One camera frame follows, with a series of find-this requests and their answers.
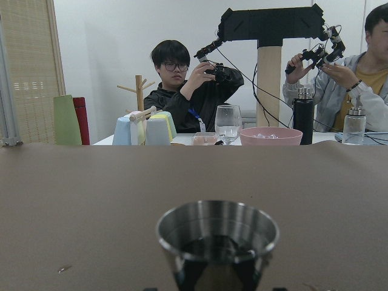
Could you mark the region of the grey upturned cup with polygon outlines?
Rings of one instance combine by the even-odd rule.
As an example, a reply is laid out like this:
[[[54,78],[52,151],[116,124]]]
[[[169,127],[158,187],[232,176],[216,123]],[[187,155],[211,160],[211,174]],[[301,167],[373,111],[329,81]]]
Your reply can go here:
[[[170,136],[167,119],[161,115],[149,118],[145,135],[145,144],[148,146],[169,146]]]

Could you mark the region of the person in black jacket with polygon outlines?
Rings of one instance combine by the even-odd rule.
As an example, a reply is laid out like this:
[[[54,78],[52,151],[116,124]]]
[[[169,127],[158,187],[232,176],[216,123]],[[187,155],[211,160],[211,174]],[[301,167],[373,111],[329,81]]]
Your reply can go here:
[[[217,107],[244,85],[242,74],[226,67],[226,76],[217,81],[215,75],[206,73],[214,66],[201,62],[186,79],[190,55],[176,40],[160,42],[150,57],[161,82],[144,98],[144,108],[169,112],[177,133],[214,132]]]

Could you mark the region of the person in grey jacket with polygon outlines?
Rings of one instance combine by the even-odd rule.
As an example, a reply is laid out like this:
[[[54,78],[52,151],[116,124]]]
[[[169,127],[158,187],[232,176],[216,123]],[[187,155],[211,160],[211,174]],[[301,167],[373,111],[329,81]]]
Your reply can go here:
[[[387,4],[366,17],[367,50],[324,64],[312,82],[318,132],[343,131],[344,118],[359,102],[366,114],[366,130],[387,131]]]

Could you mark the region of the black handheld teleoperation device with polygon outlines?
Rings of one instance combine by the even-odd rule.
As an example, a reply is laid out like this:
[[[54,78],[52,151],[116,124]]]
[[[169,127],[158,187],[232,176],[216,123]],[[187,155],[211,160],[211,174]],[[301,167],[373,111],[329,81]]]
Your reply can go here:
[[[314,69],[315,67],[321,68],[323,64],[329,64],[342,58],[346,46],[344,45],[340,34],[336,29],[337,27],[339,27],[341,30],[341,25],[326,27],[322,34],[319,36],[319,39],[322,40],[323,43],[317,44],[311,50],[303,50],[300,60],[311,60],[312,68]],[[328,41],[332,43],[331,53],[326,51],[326,45]]]

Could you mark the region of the black teleoperation stand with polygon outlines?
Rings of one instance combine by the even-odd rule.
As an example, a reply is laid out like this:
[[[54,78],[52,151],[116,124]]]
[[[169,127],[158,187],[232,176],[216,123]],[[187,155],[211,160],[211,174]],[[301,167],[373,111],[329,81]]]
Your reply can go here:
[[[323,10],[310,7],[259,10],[228,9],[221,17],[219,37],[224,41],[257,41],[258,126],[278,127],[281,85],[281,54],[284,39],[320,38]]]

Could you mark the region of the aluminium frame post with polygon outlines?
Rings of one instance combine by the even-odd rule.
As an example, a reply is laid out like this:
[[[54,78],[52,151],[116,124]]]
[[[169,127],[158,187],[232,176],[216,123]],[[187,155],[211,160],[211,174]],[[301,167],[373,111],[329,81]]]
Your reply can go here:
[[[23,143],[19,133],[11,84],[5,35],[1,27],[1,143],[3,146],[18,146]]]

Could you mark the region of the glass oil dispenser bottle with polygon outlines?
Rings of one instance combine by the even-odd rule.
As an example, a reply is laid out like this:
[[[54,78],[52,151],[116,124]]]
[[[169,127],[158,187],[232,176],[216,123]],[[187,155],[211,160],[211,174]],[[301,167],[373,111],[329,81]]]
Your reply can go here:
[[[342,143],[346,145],[363,145],[366,129],[366,112],[360,101],[356,98],[356,105],[349,109],[344,118]]]

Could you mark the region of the black water bottle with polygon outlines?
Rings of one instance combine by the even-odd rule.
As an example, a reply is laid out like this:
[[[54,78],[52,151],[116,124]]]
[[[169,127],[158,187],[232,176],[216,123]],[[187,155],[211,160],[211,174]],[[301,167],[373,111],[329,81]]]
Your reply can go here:
[[[298,95],[293,101],[293,128],[303,133],[301,145],[312,143],[313,137],[314,103],[312,89],[303,87],[298,89]]]

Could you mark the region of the pink bowl with ice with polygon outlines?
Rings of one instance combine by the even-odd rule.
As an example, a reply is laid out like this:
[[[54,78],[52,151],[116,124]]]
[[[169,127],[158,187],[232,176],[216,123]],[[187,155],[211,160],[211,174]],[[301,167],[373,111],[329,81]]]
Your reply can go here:
[[[302,137],[301,131],[284,127],[251,127],[240,132],[243,146],[298,146]]]

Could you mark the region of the wooden cup tree rack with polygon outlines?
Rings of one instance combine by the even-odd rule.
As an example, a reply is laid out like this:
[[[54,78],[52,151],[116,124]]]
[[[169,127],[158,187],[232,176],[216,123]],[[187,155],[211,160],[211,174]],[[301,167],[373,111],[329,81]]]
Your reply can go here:
[[[151,117],[153,114],[156,113],[155,108],[147,110],[144,109],[143,91],[144,89],[147,89],[153,84],[155,84],[155,82],[147,82],[147,80],[144,79],[141,75],[135,75],[135,89],[124,87],[122,85],[117,85],[117,88],[119,89],[123,89],[136,94],[137,108],[139,112],[129,117],[131,121],[145,121],[147,118]]]

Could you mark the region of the steel double jigger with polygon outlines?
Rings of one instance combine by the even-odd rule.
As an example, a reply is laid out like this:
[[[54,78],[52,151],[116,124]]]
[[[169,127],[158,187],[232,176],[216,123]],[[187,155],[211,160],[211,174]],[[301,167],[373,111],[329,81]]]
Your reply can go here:
[[[279,240],[277,223],[241,202],[188,202],[156,225],[179,290],[256,290]]]

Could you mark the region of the yellow upturned cup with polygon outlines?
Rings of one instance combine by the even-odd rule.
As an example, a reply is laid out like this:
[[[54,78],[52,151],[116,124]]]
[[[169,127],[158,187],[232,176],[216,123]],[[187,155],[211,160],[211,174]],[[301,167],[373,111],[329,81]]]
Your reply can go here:
[[[150,118],[151,119],[163,118],[166,120],[167,129],[169,131],[169,140],[170,141],[172,141],[177,136],[175,124],[173,122],[173,118],[172,118],[172,115],[170,112],[158,111],[154,115],[152,115]]]

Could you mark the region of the clear stemmed glass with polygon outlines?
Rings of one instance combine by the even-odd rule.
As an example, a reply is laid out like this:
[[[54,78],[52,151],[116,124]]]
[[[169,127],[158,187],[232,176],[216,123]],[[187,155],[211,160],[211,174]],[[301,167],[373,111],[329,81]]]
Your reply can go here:
[[[227,146],[239,136],[242,129],[241,110],[238,105],[219,105],[216,110],[215,132]]]

